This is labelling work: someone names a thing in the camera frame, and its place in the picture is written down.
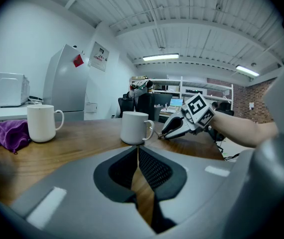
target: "purple cloth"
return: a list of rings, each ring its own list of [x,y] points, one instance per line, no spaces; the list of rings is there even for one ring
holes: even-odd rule
[[[7,120],[0,122],[0,145],[16,153],[29,144],[27,120]]]

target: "microwave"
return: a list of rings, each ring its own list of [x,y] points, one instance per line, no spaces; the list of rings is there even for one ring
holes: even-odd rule
[[[21,106],[29,92],[29,80],[23,74],[0,73],[0,107]]]

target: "monitor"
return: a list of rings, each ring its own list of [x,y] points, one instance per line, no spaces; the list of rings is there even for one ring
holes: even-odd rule
[[[165,107],[165,104],[169,106],[170,100],[172,99],[171,94],[153,94],[154,95],[154,104],[155,105],[161,105]]]
[[[170,106],[182,107],[182,105],[183,105],[183,99],[175,99],[175,98],[171,99]]]

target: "corrugated metal ceiling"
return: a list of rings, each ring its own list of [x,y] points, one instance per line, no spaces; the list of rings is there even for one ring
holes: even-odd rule
[[[261,73],[284,63],[283,19],[268,0],[76,0],[69,10],[94,27],[108,22],[136,64],[171,52]]]

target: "human arm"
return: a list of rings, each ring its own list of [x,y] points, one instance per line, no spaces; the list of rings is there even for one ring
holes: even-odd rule
[[[249,119],[233,117],[217,111],[209,124],[233,142],[251,148],[278,134],[274,122],[256,124]]]

